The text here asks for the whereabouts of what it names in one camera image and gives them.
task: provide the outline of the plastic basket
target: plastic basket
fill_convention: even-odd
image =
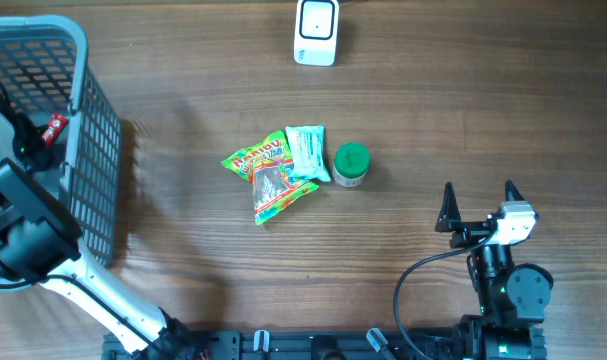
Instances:
[[[76,217],[98,261],[114,256],[121,123],[87,66],[87,38],[62,16],[0,18],[0,81],[36,124],[54,112],[70,124],[58,139],[65,161],[37,181]]]

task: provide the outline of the perforated basket wall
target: perforated basket wall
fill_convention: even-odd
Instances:
[[[0,18],[0,82],[37,124],[70,119],[58,199],[101,264],[113,258],[121,123],[87,66],[83,30],[61,16]]]

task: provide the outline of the wood grain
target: wood grain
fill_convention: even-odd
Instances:
[[[1,9],[59,13],[123,119],[112,271],[194,328],[394,328],[392,291],[511,178],[541,215],[517,262],[556,283],[551,359],[607,359],[607,2],[374,2],[341,9],[335,67],[292,60],[295,4]],[[220,165],[288,125],[371,151],[362,187],[323,184],[265,226]],[[464,258],[413,275],[401,313],[477,313]],[[104,328],[54,294],[0,294],[0,359],[96,358]]]

